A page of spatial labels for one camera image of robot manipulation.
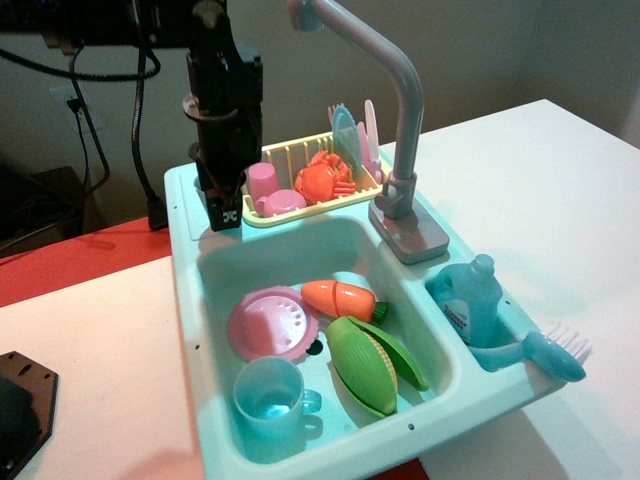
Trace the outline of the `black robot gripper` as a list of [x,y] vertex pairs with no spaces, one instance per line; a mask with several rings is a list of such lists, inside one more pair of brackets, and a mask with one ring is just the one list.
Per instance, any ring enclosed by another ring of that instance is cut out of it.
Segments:
[[261,158],[263,63],[259,51],[236,44],[223,1],[198,1],[190,16],[187,65],[197,123],[199,162],[212,231],[238,228],[245,170]]

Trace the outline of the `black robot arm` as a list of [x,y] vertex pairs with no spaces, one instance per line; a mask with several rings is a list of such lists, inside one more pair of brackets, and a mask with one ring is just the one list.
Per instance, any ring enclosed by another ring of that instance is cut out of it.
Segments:
[[166,225],[167,213],[140,154],[144,84],[161,70],[156,50],[185,49],[190,92],[183,111],[198,133],[189,155],[196,165],[210,227],[221,231],[240,226],[246,170],[262,155],[263,64],[256,49],[235,43],[226,2],[4,1],[1,30],[38,34],[48,47],[72,61],[88,46],[137,49],[137,69],[127,74],[81,73],[74,66],[61,70],[7,50],[1,56],[74,84],[135,82],[131,149],[153,230]]

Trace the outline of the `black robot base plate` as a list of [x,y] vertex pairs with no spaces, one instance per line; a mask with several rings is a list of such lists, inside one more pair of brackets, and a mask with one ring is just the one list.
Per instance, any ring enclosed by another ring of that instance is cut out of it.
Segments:
[[51,437],[58,380],[17,351],[1,355],[2,479],[15,479]]

